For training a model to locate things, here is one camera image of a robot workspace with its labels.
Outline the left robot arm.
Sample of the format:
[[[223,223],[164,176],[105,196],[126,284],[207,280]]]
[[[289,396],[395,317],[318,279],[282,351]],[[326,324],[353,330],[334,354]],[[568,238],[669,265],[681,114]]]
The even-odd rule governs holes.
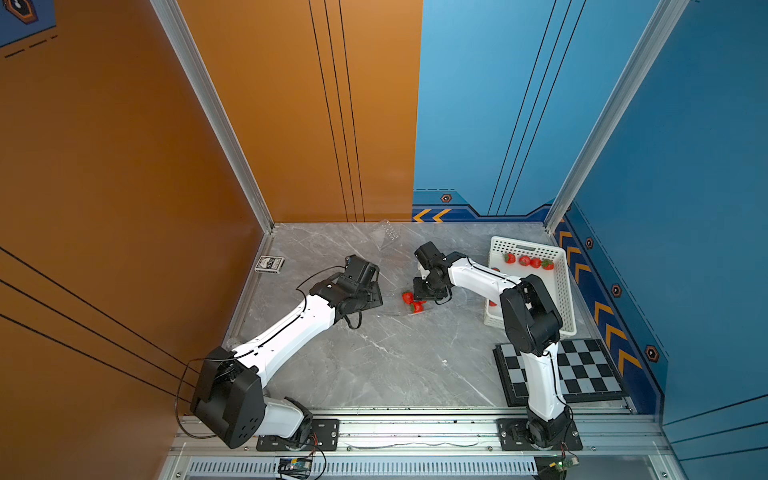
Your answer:
[[[303,293],[299,304],[269,329],[231,350],[212,350],[201,360],[192,414],[231,449],[254,436],[278,437],[293,448],[308,445],[313,414],[294,399],[268,397],[264,388],[316,336],[381,306],[379,274],[377,265],[351,255],[341,271]]]

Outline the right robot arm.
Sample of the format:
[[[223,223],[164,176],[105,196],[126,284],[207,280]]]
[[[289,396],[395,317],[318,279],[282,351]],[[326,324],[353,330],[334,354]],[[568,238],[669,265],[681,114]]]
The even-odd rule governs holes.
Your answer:
[[[539,449],[563,447],[575,432],[559,377],[563,319],[543,280],[534,274],[504,275],[462,253],[444,254],[431,242],[418,247],[414,255],[420,271],[413,282],[416,300],[449,300],[458,287],[501,308],[504,331],[520,352],[526,374],[529,441]]]

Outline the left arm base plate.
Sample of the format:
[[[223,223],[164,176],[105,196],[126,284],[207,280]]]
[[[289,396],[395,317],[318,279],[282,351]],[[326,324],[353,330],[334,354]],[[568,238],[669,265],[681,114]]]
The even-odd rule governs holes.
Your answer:
[[[259,436],[259,452],[333,452],[337,449],[340,421],[336,418],[313,418],[304,421],[290,437]]]

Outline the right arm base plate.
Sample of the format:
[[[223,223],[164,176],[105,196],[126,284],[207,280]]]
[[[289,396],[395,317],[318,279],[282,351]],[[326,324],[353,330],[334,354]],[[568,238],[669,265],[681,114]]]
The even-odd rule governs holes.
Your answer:
[[[504,451],[579,452],[581,436],[572,420],[566,417],[543,422],[537,419],[502,418],[496,421],[501,448]]]

